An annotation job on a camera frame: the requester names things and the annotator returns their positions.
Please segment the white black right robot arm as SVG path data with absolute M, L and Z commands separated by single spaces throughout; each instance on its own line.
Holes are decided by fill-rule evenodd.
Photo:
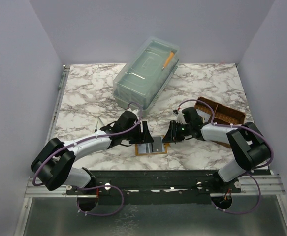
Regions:
M 190 138 L 229 144 L 234 159 L 216 172 L 212 180 L 215 191 L 222 193 L 230 187 L 230 181 L 270 160 L 272 150 L 252 122 L 243 125 L 204 123 L 194 107 L 175 110 L 164 136 L 163 143 L 177 143 Z

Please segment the silver credit card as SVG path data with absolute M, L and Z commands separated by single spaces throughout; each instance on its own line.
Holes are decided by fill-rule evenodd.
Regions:
M 138 144 L 138 154 L 139 155 L 149 155 L 152 153 L 152 143 L 148 144 Z

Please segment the tan card holder wallet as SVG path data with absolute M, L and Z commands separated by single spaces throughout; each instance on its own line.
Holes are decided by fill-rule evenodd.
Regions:
M 167 154 L 167 144 L 162 142 L 164 136 L 153 136 L 152 138 L 154 140 L 152 143 L 135 145 L 136 156 Z

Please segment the grey credit card stack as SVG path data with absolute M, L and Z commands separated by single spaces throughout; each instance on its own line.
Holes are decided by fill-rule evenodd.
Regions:
M 197 113 L 199 114 L 199 116 L 202 118 L 203 120 L 203 123 L 205 122 L 209 122 L 210 121 L 210 118 L 211 118 L 211 115 L 202 111 L 202 110 L 199 110 L 197 109 Z

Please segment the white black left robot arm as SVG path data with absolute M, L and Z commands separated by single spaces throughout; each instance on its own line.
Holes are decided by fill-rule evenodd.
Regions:
M 75 161 L 98 151 L 108 150 L 127 140 L 132 144 L 152 143 L 146 121 L 140 121 L 131 111 L 124 111 L 117 121 L 103 126 L 84 138 L 62 142 L 52 138 L 32 162 L 33 179 L 53 191 L 62 185 L 78 187 L 84 194 L 95 188 L 95 177 L 86 168 L 75 168 Z

